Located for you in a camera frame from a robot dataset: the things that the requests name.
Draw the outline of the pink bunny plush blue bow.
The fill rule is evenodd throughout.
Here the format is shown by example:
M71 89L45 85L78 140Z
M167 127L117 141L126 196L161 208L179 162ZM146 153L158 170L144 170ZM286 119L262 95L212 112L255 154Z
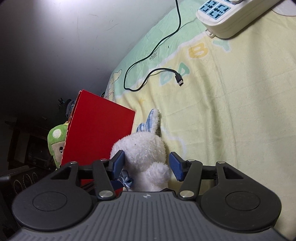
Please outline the pink bunny plush blue bow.
M117 141L110 153L125 153L119 181L127 191L158 192L168 188L171 171L166 164L165 144L159 136L159 111L152 109L135 133Z

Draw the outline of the green plush toy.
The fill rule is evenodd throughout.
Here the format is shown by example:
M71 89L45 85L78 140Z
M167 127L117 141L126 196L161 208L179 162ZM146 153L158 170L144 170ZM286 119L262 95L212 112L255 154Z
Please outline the green plush toy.
M64 123L52 128L48 133L48 148L51 156L54 159L54 163L57 169L60 168L61 165L67 129L68 123Z

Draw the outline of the red cardboard box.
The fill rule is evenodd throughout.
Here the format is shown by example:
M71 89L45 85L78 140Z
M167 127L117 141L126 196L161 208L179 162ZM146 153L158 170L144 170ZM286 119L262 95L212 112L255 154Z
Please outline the red cardboard box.
M108 159L113 145L132 133L135 111L81 90L67 129L61 166Z

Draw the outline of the pile of clothes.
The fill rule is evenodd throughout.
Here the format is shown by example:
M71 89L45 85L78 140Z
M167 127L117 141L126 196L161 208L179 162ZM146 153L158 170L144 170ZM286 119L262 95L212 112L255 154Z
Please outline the pile of clothes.
M58 102L58 113L62 115L62 117L66 117L67 119L69 119L76 101L74 99L64 100L60 98L58 99Z

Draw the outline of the pastel baby blanket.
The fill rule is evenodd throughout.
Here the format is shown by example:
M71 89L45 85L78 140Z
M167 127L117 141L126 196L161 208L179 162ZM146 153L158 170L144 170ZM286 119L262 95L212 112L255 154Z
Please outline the pastel baby blanket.
M180 1L112 72L108 100L155 108L167 152L226 161L281 199L277 230L295 237L295 15L276 9L229 40L210 38L202 1Z

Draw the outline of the black speaker device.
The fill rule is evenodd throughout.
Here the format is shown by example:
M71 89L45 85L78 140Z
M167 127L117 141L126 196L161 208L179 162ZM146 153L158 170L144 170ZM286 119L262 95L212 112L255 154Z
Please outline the black speaker device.
M50 173L48 168L29 166L1 172L1 198L14 198Z

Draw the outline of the white blue power strip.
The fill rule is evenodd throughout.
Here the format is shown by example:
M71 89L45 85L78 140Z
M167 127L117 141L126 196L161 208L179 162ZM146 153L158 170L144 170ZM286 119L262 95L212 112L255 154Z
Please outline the white blue power strip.
M279 0L205 1L197 10L197 19L210 38L229 39L255 21Z

